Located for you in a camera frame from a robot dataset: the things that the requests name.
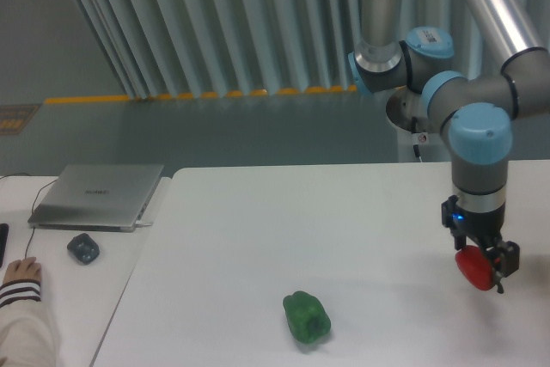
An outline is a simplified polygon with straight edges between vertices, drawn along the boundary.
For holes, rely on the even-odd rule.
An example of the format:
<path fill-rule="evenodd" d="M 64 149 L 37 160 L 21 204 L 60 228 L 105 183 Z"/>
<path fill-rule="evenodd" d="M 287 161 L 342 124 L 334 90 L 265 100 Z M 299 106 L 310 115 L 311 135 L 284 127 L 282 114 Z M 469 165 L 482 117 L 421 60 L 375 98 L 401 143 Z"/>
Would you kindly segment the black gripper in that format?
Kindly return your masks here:
<path fill-rule="evenodd" d="M 516 272 L 520 266 L 519 245 L 502 241 L 505 204 L 493 211 L 473 212 L 461 208 L 458 200 L 456 195 L 452 195 L 442 203 L 442 225 L 449 229 L 454 238 L 456 251 L 467 245 L 467 239 L 484 250 L 490 248 L 487 259 L 492 267 L 492 279 L 497 293 L 504 293 L 502 279 Z"/>

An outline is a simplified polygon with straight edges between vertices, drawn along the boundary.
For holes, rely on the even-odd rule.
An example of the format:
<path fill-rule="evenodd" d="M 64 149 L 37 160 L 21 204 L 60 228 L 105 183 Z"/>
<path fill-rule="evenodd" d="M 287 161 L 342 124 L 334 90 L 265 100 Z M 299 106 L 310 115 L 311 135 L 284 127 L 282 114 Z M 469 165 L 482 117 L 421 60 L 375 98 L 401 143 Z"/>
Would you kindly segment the white striped sleeve forearm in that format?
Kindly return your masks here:
<path fill-rule="evenodd" d="M 41 301 L 40 282 L 23 279 L 1 286 L 1 365 L 55 366 L 52 324 Z"/>

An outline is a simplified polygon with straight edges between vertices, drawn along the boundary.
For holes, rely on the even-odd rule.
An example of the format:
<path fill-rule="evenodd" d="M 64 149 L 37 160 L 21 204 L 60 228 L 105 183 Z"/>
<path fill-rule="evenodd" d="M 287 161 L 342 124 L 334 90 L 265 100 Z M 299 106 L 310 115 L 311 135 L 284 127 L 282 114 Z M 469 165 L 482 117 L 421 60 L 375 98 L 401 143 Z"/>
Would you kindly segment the person's hand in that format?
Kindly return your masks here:
<path fill-rule="evenodd" d="M 14 260 L 8 264 L 3 277 L 3 284 L 20 281 L 33 281 L 39 284 L 42 282 L 41 264 L 35 257 Z"/>

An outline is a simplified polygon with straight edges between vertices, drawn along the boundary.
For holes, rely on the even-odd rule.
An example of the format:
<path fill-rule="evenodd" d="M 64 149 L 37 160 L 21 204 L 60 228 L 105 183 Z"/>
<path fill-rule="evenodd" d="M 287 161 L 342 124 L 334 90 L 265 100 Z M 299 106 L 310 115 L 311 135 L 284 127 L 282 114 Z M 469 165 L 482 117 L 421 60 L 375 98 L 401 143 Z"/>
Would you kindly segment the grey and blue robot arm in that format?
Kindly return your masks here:
<path fill-rule="evenodd" d="M 466 0 L 499 67 L 470 80 L 449 69 L 449 34 L 433 27 L 399 40 L 401 0 L 361 0 L 361 38 L 348 59 L 357 89 L 404 87 L 424 104 L 429 125 L 451 157 L 452 195 L 442 224 L 463 276 L 482 291 L 500 290 L 520 266 L 520 248 L 501 235 L 513 120 L 549 110 L 549 51 L 518 0 Z"/>

